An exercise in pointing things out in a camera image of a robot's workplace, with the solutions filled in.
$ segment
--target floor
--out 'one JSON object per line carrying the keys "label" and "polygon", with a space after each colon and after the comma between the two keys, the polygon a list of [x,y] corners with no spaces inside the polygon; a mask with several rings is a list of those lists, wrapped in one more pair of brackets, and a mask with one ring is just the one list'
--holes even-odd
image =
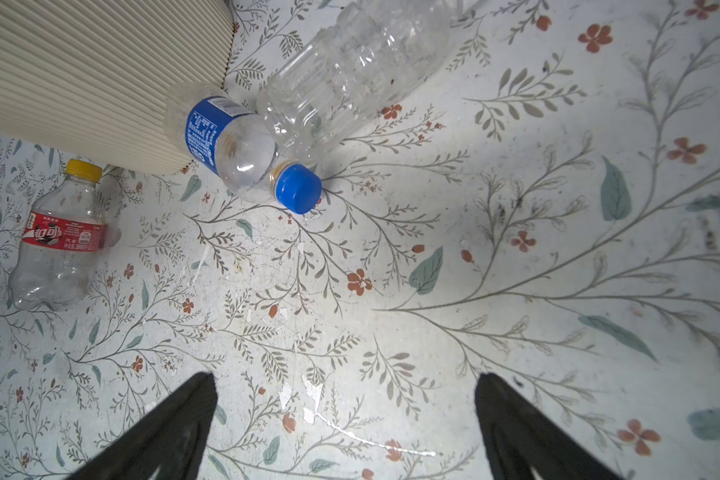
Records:
{"label": "floor", "polygon": [[[346,4],[230,4],[230,95]],[[344,143],[305,216],[108,168],[56,313],[5,285],[74,153],[0,137],[0,478],[68,475],[210,370],[201,478],[485,478],[496,372],[625,478],[720,479],[720,2],[490,2]]]}

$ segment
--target crushed plastic bottle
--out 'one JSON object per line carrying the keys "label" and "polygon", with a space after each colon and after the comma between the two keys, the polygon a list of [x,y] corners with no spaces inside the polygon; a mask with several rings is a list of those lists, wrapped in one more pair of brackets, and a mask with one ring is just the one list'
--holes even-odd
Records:
{"label": "crushed plastic bottle", "polygon": [[448,52],[453,0],[358,0],[259,91],[278,145],[307,164],[435,72]]}
{"label": "crushed plastic bottle", "polygon": [[66,310],[87,295],[106,231],[99,180],[101,168],[72,159],[61,185],[32,204],[8,280],[17,308]]}
{"label": "crushed plastic bottle", "polygon": [[320,178],[280,155],[261,118],[220,88],[173,85],[163,131],[175,147],[210,168],[243,200],[264,204],[277,199],[294,213],[305,214],[320,198]]}

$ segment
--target blue bottle label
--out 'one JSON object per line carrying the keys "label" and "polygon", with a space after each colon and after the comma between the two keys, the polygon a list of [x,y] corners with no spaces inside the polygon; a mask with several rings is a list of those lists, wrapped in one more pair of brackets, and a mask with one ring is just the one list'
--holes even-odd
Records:
{"label": "blue bottle label", "polygon": [[201,164],[218,175],[215,145],[221,132],[233,120],[253,112],[224,97],[208,97],[200,101],[186,119],[186,146]]}

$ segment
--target yellow bottle cap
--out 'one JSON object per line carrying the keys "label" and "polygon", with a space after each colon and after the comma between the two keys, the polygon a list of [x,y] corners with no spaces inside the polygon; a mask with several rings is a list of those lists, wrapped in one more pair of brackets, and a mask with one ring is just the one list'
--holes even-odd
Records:
{"label": "yellow bottle cap", "polygon": [[67,175],[74,175],[98,184],[101,180],[101,167],[73,158],[67,163]]}

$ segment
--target red bottle label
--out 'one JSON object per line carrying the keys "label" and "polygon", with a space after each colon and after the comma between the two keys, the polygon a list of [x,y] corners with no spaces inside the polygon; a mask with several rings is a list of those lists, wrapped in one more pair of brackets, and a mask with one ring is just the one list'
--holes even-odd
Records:
{"label": "red bottle label", "polygon": [[104,247],[106,225],[73,222],[32,212],[22,241],[56,250],[96,252]]}

